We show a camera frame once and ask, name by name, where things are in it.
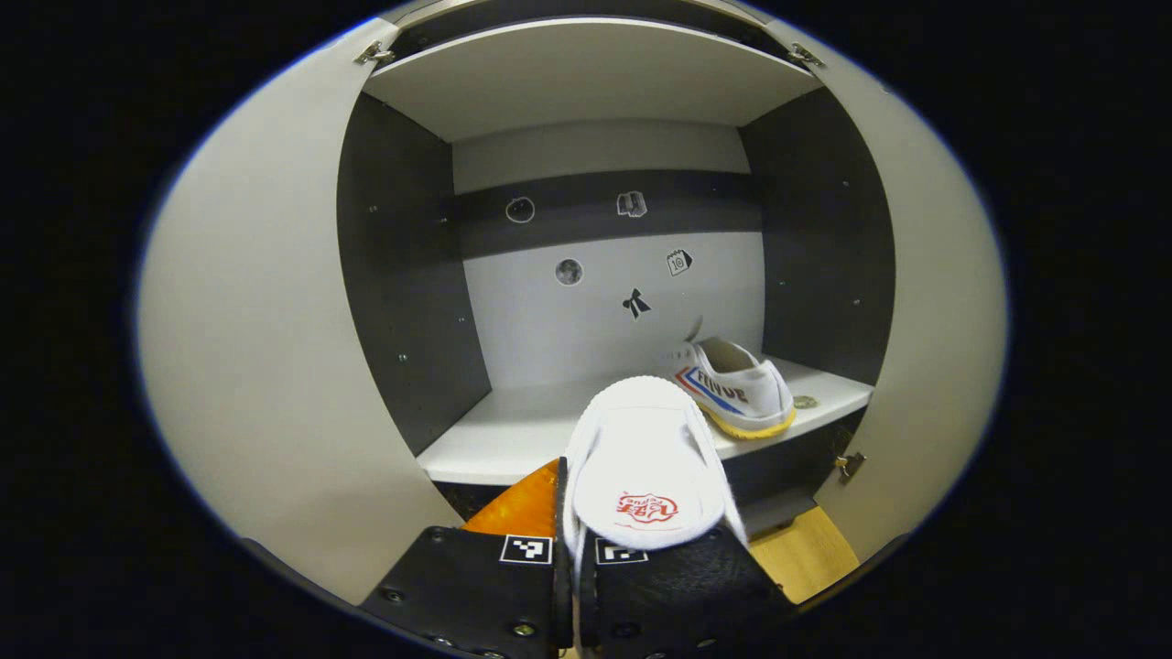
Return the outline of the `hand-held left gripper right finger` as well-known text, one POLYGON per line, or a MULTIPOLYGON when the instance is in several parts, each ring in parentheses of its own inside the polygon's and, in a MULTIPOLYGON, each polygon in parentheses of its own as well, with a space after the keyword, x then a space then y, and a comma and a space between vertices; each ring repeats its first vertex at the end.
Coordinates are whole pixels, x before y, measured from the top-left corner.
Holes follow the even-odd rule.
POLYGON ((798 612, 725 524, 654 551, 590 531, 578 596, 582 658, 749 658, 798 612))

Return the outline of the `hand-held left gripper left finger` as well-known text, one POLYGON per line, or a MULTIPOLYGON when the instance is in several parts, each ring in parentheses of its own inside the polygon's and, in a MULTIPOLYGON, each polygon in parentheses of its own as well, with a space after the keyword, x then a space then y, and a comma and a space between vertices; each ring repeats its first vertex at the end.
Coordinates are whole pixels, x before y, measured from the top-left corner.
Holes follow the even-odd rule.
POLYGON ((511 485, 461 528, 429 526, 361 610, 440 654, 558 658, 568 647, 566 460, 511 485))

